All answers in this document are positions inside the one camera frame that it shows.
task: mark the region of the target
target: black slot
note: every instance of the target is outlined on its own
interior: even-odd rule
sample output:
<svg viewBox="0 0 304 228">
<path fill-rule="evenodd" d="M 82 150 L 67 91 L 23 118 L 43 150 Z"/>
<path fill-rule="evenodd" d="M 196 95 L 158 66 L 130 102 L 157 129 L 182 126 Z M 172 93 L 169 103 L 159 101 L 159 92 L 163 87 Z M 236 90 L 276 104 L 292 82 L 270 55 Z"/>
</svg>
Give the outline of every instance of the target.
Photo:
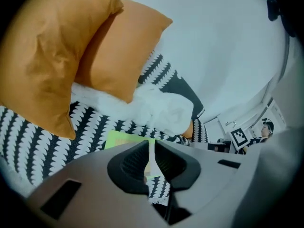
<svg viewBox="0 0 304 228">
<path fill-rule="evenodd" d="M 238 169 L 239 166 L 241 165 L 241 163 L 237 163 L 234 161 L 231 162 L 231 161 L 227 161 L 227 160 L 220 160 L 220 161 L 218 161 L 218 163 L 221 165 L 226 165 L 226 166 L 235 168 L 235 169 Z"/>
<path fill-rule="evenodd" d="M 80 186 L 81 183 L 77 181 L 67 180 L 40 209 L 50 217 L 59 219 Z"/>
</svg>

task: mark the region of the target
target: patterned bedspread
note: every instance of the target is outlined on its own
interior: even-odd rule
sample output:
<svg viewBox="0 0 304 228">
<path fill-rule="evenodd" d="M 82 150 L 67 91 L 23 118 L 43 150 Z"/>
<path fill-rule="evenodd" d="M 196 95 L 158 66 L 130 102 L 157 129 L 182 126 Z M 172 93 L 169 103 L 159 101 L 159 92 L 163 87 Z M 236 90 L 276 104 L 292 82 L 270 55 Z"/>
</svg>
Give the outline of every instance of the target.
<svg viewBox="0 0 304 228">
<path fill-rule="evenodd" d="M 191 141 L 208 141 L 204 124 L 198 119 L 204 112 L 202 103 L 170 63 L 164 61 L 161 54 L 151 54 L 139 83 L 154 83 L 163 92 L 181 94 L 190 99 L 194 103 L 194 134 Z M 190 141 L 180 135 L 169 137 L 156 129 L 137 126 L 132 121 L 101 115 L 93 108 L 78 102 L 71 104 L 70 117 L 76 132 L 74 140 L 53 135 L 0 106 L 0 155 L 21 177 L 38 186 L 46 177 L 62 169 L 73 159 L 103 150 L 110 130 L 190 145 Z M 169 193 L 169 184 L 163 178 L 154 178 L 148 184 L 151 198 L 166 197 Z"/>
</svg>

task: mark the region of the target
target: white wall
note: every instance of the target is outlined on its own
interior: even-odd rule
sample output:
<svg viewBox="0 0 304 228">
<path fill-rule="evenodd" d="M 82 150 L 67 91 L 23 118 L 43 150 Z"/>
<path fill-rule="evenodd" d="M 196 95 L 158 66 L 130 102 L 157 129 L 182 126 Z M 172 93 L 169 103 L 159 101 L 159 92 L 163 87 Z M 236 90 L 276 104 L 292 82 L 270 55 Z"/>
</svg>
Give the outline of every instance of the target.
<svg viewBox="0 0 304 228">
<path fill-rule="evenodd" d="M 204 120 L 248 102 L 283 62 L 266 0 L 134 0 L 173 19 L 158 48 L 205 105 Z"/>
</svg>

